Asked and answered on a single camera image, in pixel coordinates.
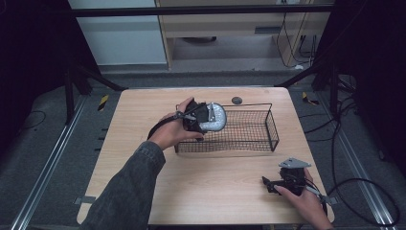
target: wooden table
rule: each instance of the wooden table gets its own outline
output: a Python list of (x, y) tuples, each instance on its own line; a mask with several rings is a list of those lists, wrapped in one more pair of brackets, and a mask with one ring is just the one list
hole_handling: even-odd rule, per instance
[[(149, 224), (303, 223), (282, 196), (268, 194), (261, 177), (280, 180), (279, 163), (295, 157), (311, 163), (314, 183), (325, 194), (289, 93), (285, 88), (171, 88), (125, 90), (120, 97), (86, 195), (98, 197), (149, 130), (175, 105), (193, 96), (199, 103), (272, 104), (280, 142), (274, 152), (230, 150), (176, 154), (165, 150), (167, 163), (158, 176)], [(267, 110), (269, 105), (256, 105)], [(81, 204), (81, 223), (90, 204)], [(334, 219), (328, 207), (328, 217)]]

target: metal bracket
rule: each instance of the metal bracket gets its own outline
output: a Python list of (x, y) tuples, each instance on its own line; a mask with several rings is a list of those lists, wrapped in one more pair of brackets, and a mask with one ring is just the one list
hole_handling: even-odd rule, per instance
[(287, 169), (299, 169), (299, 168), (310, 167), (311, 164), (306, 163), (305, 161), (301, 161), (301, 160), (295, 159), (293, 157), (290, 157), (289, 159), (281, 162), (279, 164), (279, 166), (282, 168), (287, 168)]
[(82, 204), (82, 203), (94, 203), (96, 198), (94, 196), (83, 196), (83, 197), (77, 197), (74, 201), (74, 204)]

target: human hand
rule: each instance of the human hand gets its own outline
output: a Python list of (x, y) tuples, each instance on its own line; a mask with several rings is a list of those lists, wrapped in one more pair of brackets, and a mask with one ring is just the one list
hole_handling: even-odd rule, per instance
[[(304, 176), (313, 182), (313, 178), (306, 168)], [(310, 223), (315, 229), (332, 229), (333, 226), (323, 210), (319, 198), (307, 189), (297, 196), (282, 186), (275, 186), (275, 189), (299, 211), (299, 214)]]
[[(193, 100), (192, 97), (186, 99), (178, 106), (178, 111), (185, 112), (186, 106)], [(169, 113), (164, 116), (162, 120), (173, 116), (175, 113)], [(186, 131), (183, 127), (182, 119), (176, 119), (169, 123), (160, 126), (148, 139), (148, 141), (157, 144), (161, 150), (165, 150), (171, 146), (178, 144), (186, 139), (203, 138), (203, 134), (200, 132)]]

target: wire basket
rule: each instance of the wire basket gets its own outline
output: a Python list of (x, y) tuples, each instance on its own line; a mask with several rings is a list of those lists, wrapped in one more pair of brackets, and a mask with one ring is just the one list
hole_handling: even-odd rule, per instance
[(227, 110), (226, 126), (218, 132), (208, 132), (204, 141), (188, 139), (175, 146), (176, 152), (208, 152), (219, 150), (259, 150), (274, 151), (279, 143), (278, 132), (268, 110)]

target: black plastic part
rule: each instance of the black plastic part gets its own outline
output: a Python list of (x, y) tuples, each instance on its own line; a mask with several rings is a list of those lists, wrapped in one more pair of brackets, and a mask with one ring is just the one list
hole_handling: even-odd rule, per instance
[(194, 121), (187, 119), (183, 120), (183, 124), (187, 131), (205, 133), (199, 125), (199, 123), (209, 122), (209, 109), (205, 103), (197, 103), (193, 99), (188, 106), (186, 106), (185, 114), (196, 118)]
[(266, 185), (268, 193), (280, 195), (280, 193), (274, 188), (275, 185), (278, 185), (288, 189), (290, 192), (292, 192), (292, 194), (300, 196), (306, 186), (304, 168), (281, 168), (280, 174), (282, 180), (277, 181), (270, 181), (269, 179), (262, 177), (262, 182), (264, 185)]

